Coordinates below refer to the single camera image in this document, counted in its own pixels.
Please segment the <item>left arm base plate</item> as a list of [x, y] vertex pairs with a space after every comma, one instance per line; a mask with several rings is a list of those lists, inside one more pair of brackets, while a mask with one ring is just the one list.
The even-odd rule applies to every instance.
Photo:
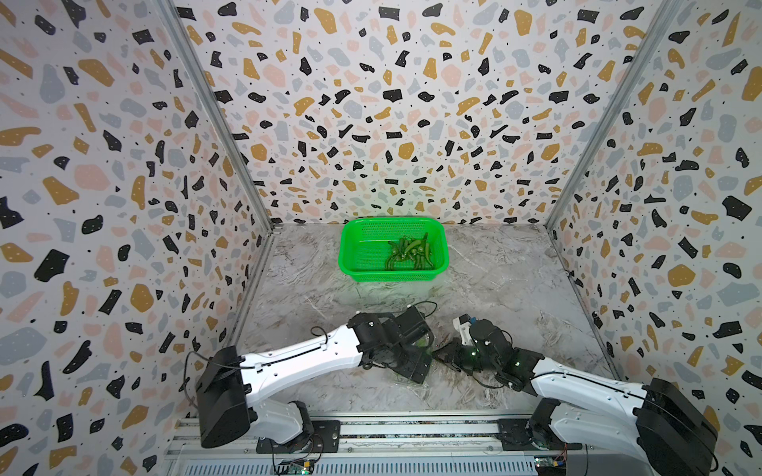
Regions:
[[260, 438], [257, 454], [337, 453], [341, 436], [340, 420], [314, 420], [310, 434], [300, 434], [294, 441], [279, 444], [270, 438]]

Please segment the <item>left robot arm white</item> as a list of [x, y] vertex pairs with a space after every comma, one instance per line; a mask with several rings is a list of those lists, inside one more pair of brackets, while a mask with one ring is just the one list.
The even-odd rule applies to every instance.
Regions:
[[305, 403], [273, 395], [346, 369], [390, 370], [415, 384], [429, 374], [434, 333], [416, 307], [404, 313], [357, 313], [334, 330], [289, 347], [241, 354], [225, 347], [208, 359], [194, 386], [200, 445], [230, 444], [244, 436], [281, 452], [302, 450], [317, 434]]

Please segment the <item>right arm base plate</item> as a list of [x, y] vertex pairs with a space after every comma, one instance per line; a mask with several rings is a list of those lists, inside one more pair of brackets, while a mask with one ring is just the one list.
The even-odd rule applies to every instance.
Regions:
[[561, 441], [547, 426], [535, 424], [529, 418], [501, 418], [497, 421], [496, 438], [504, 451], [561, 451], [582, 450], [580, 443]]

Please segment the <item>green peppers bunch front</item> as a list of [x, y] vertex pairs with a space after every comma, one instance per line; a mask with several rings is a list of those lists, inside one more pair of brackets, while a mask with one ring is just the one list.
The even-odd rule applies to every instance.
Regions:
[[424, 239], [389, 241], [390, 255], [385, 261], [385, 269], [392, 271], [397, 265], [410, 264], [414, 271], [434, 268], [430, 244]]

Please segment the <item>green peppers bunch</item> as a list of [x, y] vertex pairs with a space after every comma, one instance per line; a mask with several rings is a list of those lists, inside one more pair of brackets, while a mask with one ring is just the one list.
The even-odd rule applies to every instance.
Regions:
[[390, 255], [385, 261], [385, 269], [392, 271], [397, 265], [410, 264], [414, 271], [434, 268], [430, 244], [424, 239], [389, 241]]
[[432, 249], [428, 240], [428, 234], [422, 238], [414, 239], [403, 236], [397, 241], [389, 241], [391, 246], [392, 261], [411, 261], [414, 264], [432, 264]]

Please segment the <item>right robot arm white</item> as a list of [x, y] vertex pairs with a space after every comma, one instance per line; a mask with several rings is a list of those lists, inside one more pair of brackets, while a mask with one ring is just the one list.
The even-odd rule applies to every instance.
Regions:
[[710, 475], [720, 468], [718, 432], [670, 382], [622, 382], [573, 369], [514, 346], [488, 319], [463, 315], [454, 324], [460, 334], [434, 352], [436, 361], [470, 377], [490, 372], [492, 389], [539, 398], [525, 444], [597, 446], [643, 461], [658, 475]]

